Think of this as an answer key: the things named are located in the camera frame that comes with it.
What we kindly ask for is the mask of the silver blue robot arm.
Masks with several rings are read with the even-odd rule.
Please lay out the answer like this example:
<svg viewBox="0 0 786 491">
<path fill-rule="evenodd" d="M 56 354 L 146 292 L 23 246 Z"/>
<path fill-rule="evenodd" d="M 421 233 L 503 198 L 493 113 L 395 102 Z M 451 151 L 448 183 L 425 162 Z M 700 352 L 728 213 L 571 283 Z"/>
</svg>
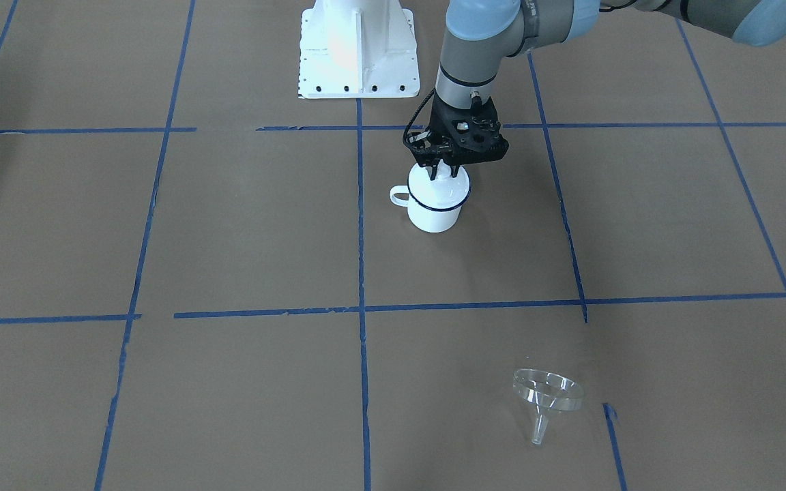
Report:
<svg viewBox="0 0 786 491">
<path fill-rule="evenodd" d="M 786 1 L 452 1 L 428 127 L 403 144 L 431 181 L 445 167 L 495 162 L 508 151 L 492 92 L 499 66 L 531 50 L 574 40 L 602 13 L 657 12 L 748 46 L 786 37 Z"/>
</svg>

